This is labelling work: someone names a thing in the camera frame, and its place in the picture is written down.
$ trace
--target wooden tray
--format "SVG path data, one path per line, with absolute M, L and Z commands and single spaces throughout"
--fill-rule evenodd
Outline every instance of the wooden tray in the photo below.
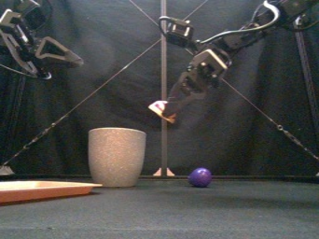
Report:
M 88 194 L 102 184 L 59 181 L 0 182 L 0 204 Z

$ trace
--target dark table surface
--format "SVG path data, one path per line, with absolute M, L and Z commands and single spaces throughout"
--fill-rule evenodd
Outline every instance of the dark table surface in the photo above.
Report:
M 318 235 L 319 184 L 307 182 L 215 180 L 200 189 L 186 179 L 142 179 L 132 188 L 0 206 L 0 238 Z

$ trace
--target purple ball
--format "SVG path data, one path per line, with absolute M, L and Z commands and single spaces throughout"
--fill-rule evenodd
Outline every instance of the purple ball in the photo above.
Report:
M 212 174 L 208 169 L 198 168 L 188 176 L 188 182 L 198 188 L 206 188 L 212 181 Z

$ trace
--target black curtain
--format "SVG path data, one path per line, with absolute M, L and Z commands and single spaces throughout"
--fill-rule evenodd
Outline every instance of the black curtain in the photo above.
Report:
M 3 73 L 9 77 L 9 85 L 18 85 L 22 80 L 26 84 L 16 127 L 9 132 L 12 138 L 1 141 L 1 148 L 9 149 L 5 158 L 71 111 L 9 166 L 18 174 L 88 175 L 88 131 L 127 127 L 147 133 L 142 173 L 152 175 L 162 166 L 163 147 L 160 118 L 147 108 L 160 99 L 160 31 L 156 25 L 160 1 L 50 2 L 52 17 L 38 36 L 50 35 L 60 41 L 83 57 L 84 66 L 54 69 L 52 79 L 47 81 L 16 79 L 8 72 Z M 240 28 L 263 1 L 167 2 L 168 16 L 183 19 L 191 14 L 195 38 L 206 39 L 224 30 Z M 308 51 L 314 51 L 318 37 L 308 39 Z M 167 90 L 191 60 L 184 49 L 168 45 Z M 242 50 L 224 79 L 318 153 L 294 33 L 278 29 Z M 314 79 L 318 85 L 318 74 Z M 1 88 L 1 91 L 3 95 L 9 95 L 11 89 Z M 9 102 L 1 104 L 9 112 Z M 167 137 L 168 167 L 176 175 L 188 175 L 199 166 L 222 176 L 314 176 L 318 173 L 318 161 L 223 81 L 216 89 L 210 89 L 203 101 L 183 109 L 178 123 L 167 125 Z

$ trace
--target gray cup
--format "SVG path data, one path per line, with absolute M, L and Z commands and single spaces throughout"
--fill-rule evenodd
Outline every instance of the gray cup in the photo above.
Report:
M 144 161 L 146 133 L 126 128 L 88 132 L 88 166 L 104 187 L 136 186 Z

